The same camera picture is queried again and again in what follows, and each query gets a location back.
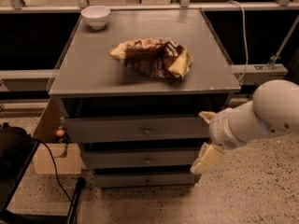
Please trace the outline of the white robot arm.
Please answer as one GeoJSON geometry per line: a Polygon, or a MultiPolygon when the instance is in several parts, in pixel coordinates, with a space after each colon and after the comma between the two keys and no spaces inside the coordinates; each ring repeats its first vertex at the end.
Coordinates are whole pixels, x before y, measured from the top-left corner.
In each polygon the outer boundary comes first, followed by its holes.
{"type": "Polygon", "coordinates": [[[299,85],[271,80],[260,85],[252,99],[221,112],[202,111],[208,124],[209,143],[204,143],[191,172],[200,175],[217,164],[226,150],[245,146],[254,139],[299,133],[299,85]]]}

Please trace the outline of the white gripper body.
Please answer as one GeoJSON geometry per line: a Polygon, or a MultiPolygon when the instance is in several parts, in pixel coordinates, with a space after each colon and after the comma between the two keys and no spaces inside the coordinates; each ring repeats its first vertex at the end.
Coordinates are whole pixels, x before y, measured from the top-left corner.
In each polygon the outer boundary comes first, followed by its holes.
{"type": "Polygon", "coordinates": [[[209,136],[212,142],[227,150],[243,147],[246,144],[237,139],[230,128],[229,115],[232,111],[232,108],[222,110],[212,118],[209,124],[209,136]]]}

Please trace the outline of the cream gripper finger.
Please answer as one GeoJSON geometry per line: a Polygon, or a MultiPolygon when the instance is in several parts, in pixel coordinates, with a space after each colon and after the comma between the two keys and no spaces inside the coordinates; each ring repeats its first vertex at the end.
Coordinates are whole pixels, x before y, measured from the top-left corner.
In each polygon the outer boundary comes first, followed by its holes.
{"type": "Polygon", "coordinates": [[[201,111],[198,116],[201,117],[207,124],[210,124],[216,116],[216,113],[212,111],[201,111]]]}
{"type": "Polygon", "coordinates": [[[224,149],[214,144],[204,143],[198,158],[192,164],[190,171],[194,175],[201,175],[217,164],[224,155],[224,149]]]}

